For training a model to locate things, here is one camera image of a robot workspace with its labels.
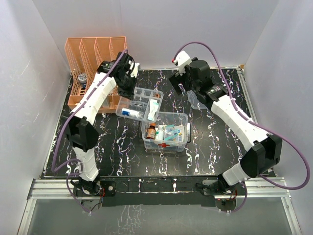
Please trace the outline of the white blue bandage roll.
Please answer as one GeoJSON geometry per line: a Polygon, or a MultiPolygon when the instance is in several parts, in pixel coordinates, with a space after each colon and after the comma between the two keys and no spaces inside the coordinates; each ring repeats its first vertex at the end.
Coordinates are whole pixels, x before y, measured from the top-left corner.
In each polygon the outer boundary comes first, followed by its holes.
{"type": "Polygon", "coordinates": [[[128,108],[122,108],[122,115],[131,117],[131,118],[138,118],[138,119],[142,119],[144,117],[143,112],[128,109],[128,108]]]}

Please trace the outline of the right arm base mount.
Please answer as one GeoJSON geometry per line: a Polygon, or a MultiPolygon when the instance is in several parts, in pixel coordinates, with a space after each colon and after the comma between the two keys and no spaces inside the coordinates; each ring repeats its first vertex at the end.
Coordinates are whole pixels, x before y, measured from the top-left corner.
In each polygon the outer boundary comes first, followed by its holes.
{"type": "Polygon", "coordinates": [[[225,180],[203,180],[195,188],[204,196],[213,196],[216,207],[222,211],[232,211],[237,207],[236,198],[244,189],[241,183],[229,186],[225,180]]]}

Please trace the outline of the teal bandage packet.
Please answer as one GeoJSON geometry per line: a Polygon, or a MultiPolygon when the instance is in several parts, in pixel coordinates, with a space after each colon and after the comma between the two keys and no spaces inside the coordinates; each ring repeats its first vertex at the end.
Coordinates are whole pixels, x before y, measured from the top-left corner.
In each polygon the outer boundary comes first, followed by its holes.
{"type": "Polygon", "coordinates": [[[174,125],[167,125],[164,127],[164,140],[177,141],[179,136],[179,127],[174,125]]]}

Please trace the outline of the white gauze packet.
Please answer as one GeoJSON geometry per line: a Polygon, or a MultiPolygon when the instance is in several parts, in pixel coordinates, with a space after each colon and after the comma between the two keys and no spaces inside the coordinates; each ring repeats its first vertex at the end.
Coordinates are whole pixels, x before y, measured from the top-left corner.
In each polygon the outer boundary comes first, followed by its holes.
{"type": "Polygon", "coordinates": [[[148,113],[147,120],[153,121],[155,119],[158,108],[159,108],[158,100],[151,99],[150,105],[149,105],[149,113],[148,113]]]}

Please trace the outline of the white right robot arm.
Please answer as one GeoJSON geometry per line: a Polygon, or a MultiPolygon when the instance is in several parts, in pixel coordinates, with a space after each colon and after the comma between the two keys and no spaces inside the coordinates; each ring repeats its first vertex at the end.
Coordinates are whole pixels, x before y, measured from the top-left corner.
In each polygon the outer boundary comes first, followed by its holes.
{"type": "Polygon", "coordinates": [[[239,138],[246,154],[230,169],[221,173],[209,190],[230,194],[237,183],[256,178],[280,161],[282,139],[277,135],[251,124],[251,119],[240,115],[241,109],[221,83],[214,83],[210,66],[204,60],[191,58],[185,51],[173,59],[178,72],[170,77],[170,82],[178,94],[181,89],[193,91],[198,101],[217,115],[239,138]]]}

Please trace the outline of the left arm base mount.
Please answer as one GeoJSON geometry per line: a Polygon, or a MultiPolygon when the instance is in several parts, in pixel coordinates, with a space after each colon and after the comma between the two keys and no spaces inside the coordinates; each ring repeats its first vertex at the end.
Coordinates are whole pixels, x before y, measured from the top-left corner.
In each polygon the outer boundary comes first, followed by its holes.
{"type": "Polygon", "coordinates": [[[71,179],[70,183],[74,186],[75,196],[97,196],[101,203],[104,197],[113,197],[116,195],[116,183],[114,181],[101,181],[99,177],[96,177],[94,181],[86,181],[78,177],[77,180],[71,179]]]}

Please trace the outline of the brown medicine bottle orange cap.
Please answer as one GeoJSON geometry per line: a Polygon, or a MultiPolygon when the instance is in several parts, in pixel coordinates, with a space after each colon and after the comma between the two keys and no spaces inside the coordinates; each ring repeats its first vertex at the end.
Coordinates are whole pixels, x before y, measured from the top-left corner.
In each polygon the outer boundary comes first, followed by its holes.
{"type": "Polygon", "coordinates": [[[151,123],[147,129],[147,139],[154,140],[156,136],[156,125],[151,123]]]}

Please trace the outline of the clear plastic storage box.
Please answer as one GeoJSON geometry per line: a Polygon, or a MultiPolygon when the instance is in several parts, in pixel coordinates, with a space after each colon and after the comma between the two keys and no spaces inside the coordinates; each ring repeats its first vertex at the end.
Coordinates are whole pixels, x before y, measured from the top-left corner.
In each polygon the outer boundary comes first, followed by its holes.
{"type": "Polygon", "coordinates": [[[147,150],[182,152],[191,141],[191,124],[185,113],[159,112],[154,123],[142,123],[141,132],[147,150]]]}

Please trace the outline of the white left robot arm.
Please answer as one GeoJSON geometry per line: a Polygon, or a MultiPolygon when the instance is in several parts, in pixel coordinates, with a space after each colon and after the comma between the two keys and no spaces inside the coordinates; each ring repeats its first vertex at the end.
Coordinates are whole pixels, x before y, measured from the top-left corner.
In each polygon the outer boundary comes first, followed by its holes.
{"type": "Polygon", "coordinates": [[[75,186],[90,195],[98,194],[101,189],[101,183],[96,180],[99,171],[94,151],[99,138],[99,133],[93,126],[96,115],[114,88],[118,88],[121,97],[133,99],[138,66],[126,49],[119,52],[115,60],[103,61],[86,94],[65,122],[66,137],[80,165],[78,183],[75,186]]]}

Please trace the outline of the white green medicine bottle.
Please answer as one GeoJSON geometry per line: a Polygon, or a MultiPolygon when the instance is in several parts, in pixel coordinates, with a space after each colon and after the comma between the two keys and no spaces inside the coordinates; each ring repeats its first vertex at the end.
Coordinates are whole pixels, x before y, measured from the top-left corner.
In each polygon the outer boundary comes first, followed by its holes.
{"type": "Polygon", "coordinates": [[[164,140],[164,126],[159,125],[156,131],[155,140],[163,141],[164,140]]]}

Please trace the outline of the clear plastic box lid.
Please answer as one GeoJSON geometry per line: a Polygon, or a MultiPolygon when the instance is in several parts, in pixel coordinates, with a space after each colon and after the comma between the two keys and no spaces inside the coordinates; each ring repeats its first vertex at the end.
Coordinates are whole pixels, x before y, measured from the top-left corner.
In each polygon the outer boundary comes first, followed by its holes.
{"type": "Polygon", "coordinates": [[[194,110],[207,110],[207,107],[200,103],[197,96],[193,91],[187,92],[188,101],[190,102],[191,108],[194,110]]]}

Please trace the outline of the clear divided tray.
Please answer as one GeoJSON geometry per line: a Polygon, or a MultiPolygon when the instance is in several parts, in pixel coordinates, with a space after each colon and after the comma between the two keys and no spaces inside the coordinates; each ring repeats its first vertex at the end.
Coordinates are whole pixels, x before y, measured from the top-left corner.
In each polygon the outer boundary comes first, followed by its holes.
{"type": "Polygon", "coordinates": [[[132,100],[129,100],[127,98],[121,97],[119,100],[119,103],[117,105],[115,114],[117,116],[124,117],[124,118],[134,119],[134,120],[138,120],[141,122],[153,123],[157,120],[157,116],[159,114],[159,110],[161,107],[163,96],[164,96],[164,94],[162,91],[135,87],[134,98],[132,100]],[[161,94],[160,98],[156,97],[157,93],[161,94]],[[149,113],[149,105],[150,105],[151,99],[156,99],[159,102],[159,108],[158,108],[158,111],[156,113],[156,117],[153,121],[147,120],[148,113],[149,113]],[[124,116],[124,115],[122,115],[122,108],[128,108],[128,109],[143,112],[144,117],[142,119],[138,119],[138,118],[124,116]]]}

